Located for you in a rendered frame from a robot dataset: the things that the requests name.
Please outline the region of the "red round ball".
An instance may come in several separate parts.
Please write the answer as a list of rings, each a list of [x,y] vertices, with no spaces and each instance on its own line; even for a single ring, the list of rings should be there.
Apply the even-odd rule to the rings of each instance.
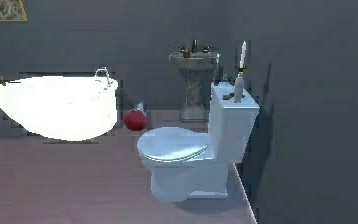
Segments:
[[[131,131],[141,131],[147,126],[147,116],[140,110],[130,110],[124,116],[124,125]]]

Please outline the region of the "white toilet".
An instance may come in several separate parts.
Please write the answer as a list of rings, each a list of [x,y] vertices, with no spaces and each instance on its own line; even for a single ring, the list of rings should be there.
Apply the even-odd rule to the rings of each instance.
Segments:
[[[137,150],[151,173],[151,193],[160,201],[226,198],[229,166],[242,161],[260,106],[248,91],[234,101],[228,82],[211,86],[205,132],[177,126],[142,134]]]

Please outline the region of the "brass sink faucet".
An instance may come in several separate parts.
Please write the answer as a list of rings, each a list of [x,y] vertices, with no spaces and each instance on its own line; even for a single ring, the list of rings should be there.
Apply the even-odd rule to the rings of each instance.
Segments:
[[[196,53],[208,53],[210,47],[207,45],[200,45],[197,39],[191,41],[189,46],[180,46],[179,51],[184,58],[190,58]]]

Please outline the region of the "silver bathtub faucet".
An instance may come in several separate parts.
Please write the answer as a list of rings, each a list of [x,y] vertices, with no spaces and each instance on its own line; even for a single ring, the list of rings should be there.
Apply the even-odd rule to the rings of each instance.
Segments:
[[[112,79],[106,66],[99,67],[94,74],[94,81],[104,87],[112,85]]]

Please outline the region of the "white candle on brass holder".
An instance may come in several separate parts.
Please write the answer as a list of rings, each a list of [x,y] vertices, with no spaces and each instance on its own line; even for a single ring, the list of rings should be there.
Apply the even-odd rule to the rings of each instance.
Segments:
[[[239,64],[237,66],[239,72],[243,72],[246,69],[246,65],[245,65],[246,49],[247,49],[247,43],[243,42],[241,46]]]

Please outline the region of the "white bathtub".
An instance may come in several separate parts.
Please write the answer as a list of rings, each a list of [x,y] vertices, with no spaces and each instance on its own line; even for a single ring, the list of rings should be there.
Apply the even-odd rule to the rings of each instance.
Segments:
[[[84,141],[118,121],[118,82],[106,77],[42,76],[0,84],[0,109],[29,132]]]

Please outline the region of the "grey pedestal sink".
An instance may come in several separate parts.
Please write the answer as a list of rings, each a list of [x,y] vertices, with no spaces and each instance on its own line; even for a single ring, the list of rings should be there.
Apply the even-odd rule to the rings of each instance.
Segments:
[[[186,97],[180,108],[179,120],[206,122],[208,115],[203,106],[201,74],[205,71],[215,71],[219,67],[220,54],[217,52],[173,52],[169,55],[169,61],[187,82]]]

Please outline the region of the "gold framed wall picture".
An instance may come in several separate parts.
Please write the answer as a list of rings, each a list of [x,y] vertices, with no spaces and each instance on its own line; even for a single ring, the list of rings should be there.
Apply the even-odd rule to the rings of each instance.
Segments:
[[[23,0],[0,0],[0,22],[26,21]]]

